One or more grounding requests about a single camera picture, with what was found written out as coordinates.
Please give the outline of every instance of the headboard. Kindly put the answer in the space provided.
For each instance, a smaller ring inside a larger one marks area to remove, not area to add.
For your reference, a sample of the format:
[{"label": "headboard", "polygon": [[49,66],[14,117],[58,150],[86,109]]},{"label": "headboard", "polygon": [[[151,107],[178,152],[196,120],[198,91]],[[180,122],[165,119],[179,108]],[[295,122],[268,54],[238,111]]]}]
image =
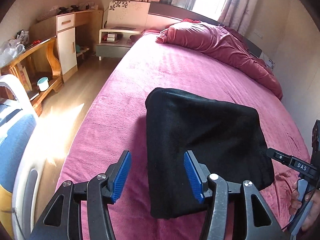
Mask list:
[{"label": "headboard", "polygon": [[[163,30],[165,26],[177,23],[185,18],[206,22],[216,26],[221,25],[219,22],[205,17],[201,14],[197,14],[193,11],[164,3],[151,2],[146,22],[146,28]],[[248,45],[251,54],[256,57],[260,57],[262,50],[247,38],[244,38],[244,41]]]}]

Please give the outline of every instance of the silver bolt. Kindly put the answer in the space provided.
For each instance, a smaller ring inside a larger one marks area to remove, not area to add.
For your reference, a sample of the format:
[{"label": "silver bolt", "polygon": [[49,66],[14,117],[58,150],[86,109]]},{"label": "silver bolt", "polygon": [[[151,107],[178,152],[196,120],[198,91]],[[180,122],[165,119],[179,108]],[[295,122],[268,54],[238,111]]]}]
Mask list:
[{"label": "silver bolt", "polygon": [[246,187],[252,187],[252,185],[253,185],[250,180],[245,180],[245,181],[243,182],[243,184],[244,184]]},{"label": "silver bolt", "polygon": [[69,186],[71,185],[71,181],[70,181],[70,180],[66,180],[66,181],[64,181],[64,182],[62,183],[62,185],[63,185],[64,187],[69,187]]},{"label": "silver bolt", "polygon": [[215,174],[215,173],[212,173],[212,174],[209,175],[209,178],[212,179],[212,180],[217,180],[217,179],[219,179],[219,175]]},{"label": "silver bolt", "polygon": [[100,173],[98,176],[97,176],[97,179],[98,180],[103,180],[105,179],[107,176],[104,174],[104,173]]}]

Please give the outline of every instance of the white bucket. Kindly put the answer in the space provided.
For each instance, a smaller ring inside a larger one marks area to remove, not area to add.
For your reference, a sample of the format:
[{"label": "white bucket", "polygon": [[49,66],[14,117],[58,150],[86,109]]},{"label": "white bucket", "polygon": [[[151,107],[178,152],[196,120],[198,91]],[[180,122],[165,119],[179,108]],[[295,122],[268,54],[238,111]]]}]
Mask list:
[{"label": "white bucket", "polygon": [[40,78],[37,83],[40,91],[46,91],[49,88],[49,82],[47,77]]}]

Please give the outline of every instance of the yellow fabric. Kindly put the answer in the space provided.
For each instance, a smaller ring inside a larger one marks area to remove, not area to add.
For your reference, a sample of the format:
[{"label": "yellow fabric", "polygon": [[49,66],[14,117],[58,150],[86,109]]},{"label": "yellow fabric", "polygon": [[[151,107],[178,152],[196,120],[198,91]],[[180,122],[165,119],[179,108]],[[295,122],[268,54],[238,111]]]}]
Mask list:
[{"label": "yellow fabric", "polygon": [[0,185],[0,221],[4,226],[4,229],[7,230],[8,234],[13,239],[13,230],[12,230],[12,219],[11,213],[4,211],[10,211],[12,205],[12,193],[4,189]]}]

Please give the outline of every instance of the white drawer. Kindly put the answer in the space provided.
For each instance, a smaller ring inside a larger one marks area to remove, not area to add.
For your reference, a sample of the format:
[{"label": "white drawer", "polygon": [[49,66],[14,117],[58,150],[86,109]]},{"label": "white drawer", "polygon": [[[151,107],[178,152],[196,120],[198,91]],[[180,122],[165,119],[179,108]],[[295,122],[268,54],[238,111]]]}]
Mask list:
[{"label": "white drawer", "polygon": [[57,32],[73,27],[75,23],[75,15],[62,15],[57,17]]}]

